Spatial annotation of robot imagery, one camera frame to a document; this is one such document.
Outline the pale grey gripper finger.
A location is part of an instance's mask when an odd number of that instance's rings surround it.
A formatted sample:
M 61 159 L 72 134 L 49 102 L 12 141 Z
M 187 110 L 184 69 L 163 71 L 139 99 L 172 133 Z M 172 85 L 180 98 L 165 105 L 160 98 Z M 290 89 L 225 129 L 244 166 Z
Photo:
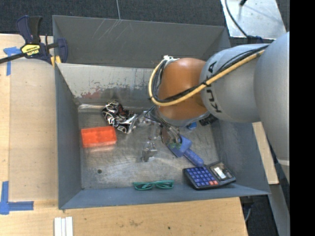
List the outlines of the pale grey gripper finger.
M 155 131 L 151 133 L 151 135 L 148 137 L 148 148 L 156 148 L 156 141 L 158 140 L 158 135 Z
M 141 161 L 142 162 L 149 162 L 151 158 L 157 153 L 156 148 L 144 148 L 142 150 Z

